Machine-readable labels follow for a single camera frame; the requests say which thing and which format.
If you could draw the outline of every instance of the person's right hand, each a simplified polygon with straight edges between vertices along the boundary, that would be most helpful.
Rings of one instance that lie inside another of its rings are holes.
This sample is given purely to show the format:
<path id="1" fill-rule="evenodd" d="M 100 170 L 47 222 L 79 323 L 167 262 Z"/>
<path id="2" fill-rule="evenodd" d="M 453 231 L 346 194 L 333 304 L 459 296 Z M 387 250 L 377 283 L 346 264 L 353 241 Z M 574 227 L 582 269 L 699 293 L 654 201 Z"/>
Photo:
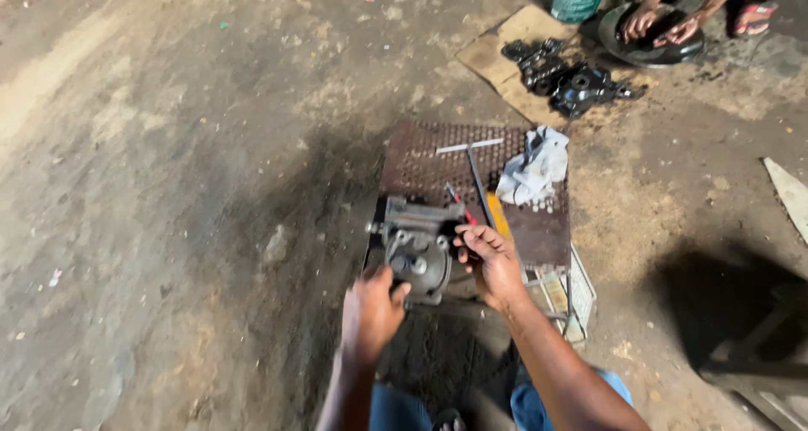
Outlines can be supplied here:
<path id="1" fill-rule="evenodd" d="M 457 258 L 466 264 L 466 271 L 474 271 L 477 290 L 489 306 L 502 311 L 514 300 L 528 297 L 512 241 L 488 226 L 460 225 L 455 230 L 459 235 L 454 245 L 460 247 Z M 469 256 L 470 250 L 479 261 Z"/>
<path id="2" fill-rule="evenodd" d="M 637 8 L 623 24 L 623 42 L 629 44 L 631 41 L 644 38 L 654 21 L 656 21 L 656 8 L 644 6 Z"/>

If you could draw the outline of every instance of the person's left hand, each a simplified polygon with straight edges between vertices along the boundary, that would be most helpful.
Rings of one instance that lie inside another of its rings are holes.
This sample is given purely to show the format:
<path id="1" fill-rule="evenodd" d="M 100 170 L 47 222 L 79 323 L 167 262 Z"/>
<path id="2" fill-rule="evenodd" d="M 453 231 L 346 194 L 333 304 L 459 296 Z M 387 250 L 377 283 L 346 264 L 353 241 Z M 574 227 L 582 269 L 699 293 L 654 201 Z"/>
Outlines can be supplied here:
<path id="1" fill-rule="evenodd" d="M 707 22 L 709 17 L 710 15 L 705 11 L 693 11 L 682 22 L 674 25 L 671 30 L 661 34 L 654 40 L 654 47 L 658 48 L 664 44 L 682 44 L 686 39 L 693 36 Z"/>
<path id="2" fill-rule="evenodd" d="M 389 265 L 368 267 L 345 293 L 343 341 L 345 354 L 359 363 L 374 364 L 404 320 L 404 297 L 409 283 L 395 290 Z"/>

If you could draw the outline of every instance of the hand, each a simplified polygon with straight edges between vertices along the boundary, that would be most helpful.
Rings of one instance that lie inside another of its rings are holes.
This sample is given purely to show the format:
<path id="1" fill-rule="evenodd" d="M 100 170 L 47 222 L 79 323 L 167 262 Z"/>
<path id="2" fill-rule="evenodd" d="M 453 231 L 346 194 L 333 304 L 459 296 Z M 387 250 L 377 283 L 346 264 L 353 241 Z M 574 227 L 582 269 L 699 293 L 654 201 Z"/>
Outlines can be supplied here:
<path id="1" fill-rule="evenodd" d="M 659 38 L 654 40 L 654 47 L 658 48 L 664 44 L 682 44 L 702 28 L 709 17 L 710 15 L 702 10 L 693 11 L 682 22 L 674 25 L 671 30 L 661 34 Z"/>
<path id="2" fill-rule="evenodd" d="M 393 271 L 388 265 L 368 267 L 345 293 L 342 350 L 365 364 L 376 360 L 404 320 L 404 297 L 409 283 L 395 290 Z"/>
<path id="3" fill-rule="evenodd" d="M 460 247 L 457 258 L 466 264 L 466 271 L 474 271 L 477 290 L 489 306 L 502 312 L 514 300 L 528 298 L 513 242 L 488 226 L 461 225 L 455 230 L 459 236 L 454 245 Z M 470 250 L 481 261 L 474 261 Z"/>
<path id="4" fill-rule="evenodd" d="M 623 42 L 629 44 L 631 41 L 644 38 L 648 29 L 656 21 L 656 17 L 656 7 L 640 6 L 637 8 L 623 24 Z"/>

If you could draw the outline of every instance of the screwdriver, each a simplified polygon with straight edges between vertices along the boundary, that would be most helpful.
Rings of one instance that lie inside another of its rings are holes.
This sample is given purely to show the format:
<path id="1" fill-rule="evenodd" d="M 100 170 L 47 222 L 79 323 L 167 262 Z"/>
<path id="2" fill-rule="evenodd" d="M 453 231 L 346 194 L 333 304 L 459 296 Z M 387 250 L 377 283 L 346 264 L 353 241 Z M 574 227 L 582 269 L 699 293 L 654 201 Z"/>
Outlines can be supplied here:
<path id="1" fill-rule="evenodd" d="M 449 190 L 449 194 L 451 194 L 451 195 L 452 195 L 452 199 L 454 199 L 454 200 L 455 200 L 455 202 L 457 202 L 458 204 L 462 204 L 462 203 L 463 203 L 463 202 L 460 200 L 460 197 L 459 197 L 459 196 L 457 195 L 457 193 L 454 191 L 454 188 L 452 188 L 452 186 L 449 184 L 449 182 L 446 182 L 446 189 L 448 189 L 448 190 Z M 469 209 L 466 209 L 466 208 L 464 207 L 463 211 L 465 212 L 465 219 L 466 219 L 466 220 L 469 222 L 469 224 L 471 224 L 471 225 L 476 225 L 476 224 L 477 224 L 477 220 L 476 220 L 476 219 L 475 219 L 473 216 L 471 216 L 471 213 L 469 213 Z"/>

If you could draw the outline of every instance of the cardboard sheet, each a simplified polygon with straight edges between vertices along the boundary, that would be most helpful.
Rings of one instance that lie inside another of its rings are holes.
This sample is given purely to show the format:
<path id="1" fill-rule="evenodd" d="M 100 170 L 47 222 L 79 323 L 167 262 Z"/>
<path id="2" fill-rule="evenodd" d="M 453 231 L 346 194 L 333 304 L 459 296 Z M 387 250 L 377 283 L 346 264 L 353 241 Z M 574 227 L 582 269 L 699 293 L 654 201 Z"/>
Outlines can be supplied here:
<path id="1" fill-rule="evenodd" d="M 533 123 L 563 126 L 566 118 L 550 107 L 550 99 L 533 95 L 522 85 L 519 66 L 502 56 L 502 46 L 514 40 L 531 43 L 548 38 L 570 39 L 575 26 L 558 22 L 536 5 L 528 5 L 499 27 L 486 32 L 457 54 L 457 59 L 486 79 L 498 93 Z"/>

